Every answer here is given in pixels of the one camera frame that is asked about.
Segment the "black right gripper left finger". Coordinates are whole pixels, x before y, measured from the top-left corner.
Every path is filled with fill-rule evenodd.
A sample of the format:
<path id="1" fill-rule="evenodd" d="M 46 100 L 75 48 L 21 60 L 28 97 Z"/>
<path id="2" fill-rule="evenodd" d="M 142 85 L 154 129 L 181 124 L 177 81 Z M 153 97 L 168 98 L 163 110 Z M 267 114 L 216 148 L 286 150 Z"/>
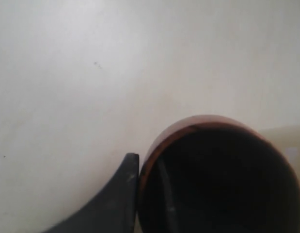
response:
<path id="1" fill-rule="evenodd" d="M 134 232 L 139 162 L 139 155 L 126 154 L 115 174 L 93 199 L 72 216 L 46 232 Z"/>

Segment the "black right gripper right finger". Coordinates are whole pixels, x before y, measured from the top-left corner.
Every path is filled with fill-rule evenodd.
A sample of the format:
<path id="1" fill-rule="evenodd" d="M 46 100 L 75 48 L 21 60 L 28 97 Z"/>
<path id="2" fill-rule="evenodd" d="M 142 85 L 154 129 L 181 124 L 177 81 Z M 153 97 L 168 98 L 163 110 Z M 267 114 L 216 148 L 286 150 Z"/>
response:
<path id="1" fill-rule="evenodd" d="M 173 192 L 168 172 L 163 159 L 157 160 L 160 177 L 162 180 L 163 193 L 165 199 L 165 215 L 167 219 L 168 229 L 171 233 L 179 233 L 180 228 L 177 222 L 176 207 L 173 200 Z"/>

